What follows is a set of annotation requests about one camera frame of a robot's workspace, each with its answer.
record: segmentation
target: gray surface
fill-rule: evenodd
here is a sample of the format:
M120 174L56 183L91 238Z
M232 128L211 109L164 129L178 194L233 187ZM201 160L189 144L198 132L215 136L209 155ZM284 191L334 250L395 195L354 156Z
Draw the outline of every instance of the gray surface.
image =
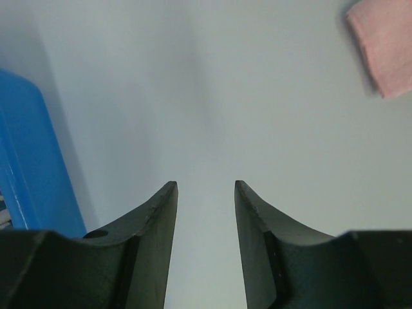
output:
M2 0L86 225L180 188L166 308L245 308L234 180L328 234L411 228L412 93L374 94L349 0Z

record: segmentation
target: pink towel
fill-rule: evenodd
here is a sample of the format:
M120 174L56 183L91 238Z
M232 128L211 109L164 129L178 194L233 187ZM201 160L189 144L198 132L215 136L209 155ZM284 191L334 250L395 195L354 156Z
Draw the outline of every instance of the pink towel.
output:
M380 94L412 90L412 0L362 0L348 21Z

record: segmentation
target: blue plastic container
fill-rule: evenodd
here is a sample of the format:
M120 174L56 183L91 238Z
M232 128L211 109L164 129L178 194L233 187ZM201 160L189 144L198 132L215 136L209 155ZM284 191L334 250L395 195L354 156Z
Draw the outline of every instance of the blue plastic container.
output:
M15 228L86 229L41 92L0 70L0 191Z

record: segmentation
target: folded cloth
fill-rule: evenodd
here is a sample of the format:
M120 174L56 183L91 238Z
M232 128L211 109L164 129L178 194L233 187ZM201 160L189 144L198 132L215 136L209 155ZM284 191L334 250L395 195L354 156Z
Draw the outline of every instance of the folded cloth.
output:
M347 18L380 94L412 90L412 0L362 0Z

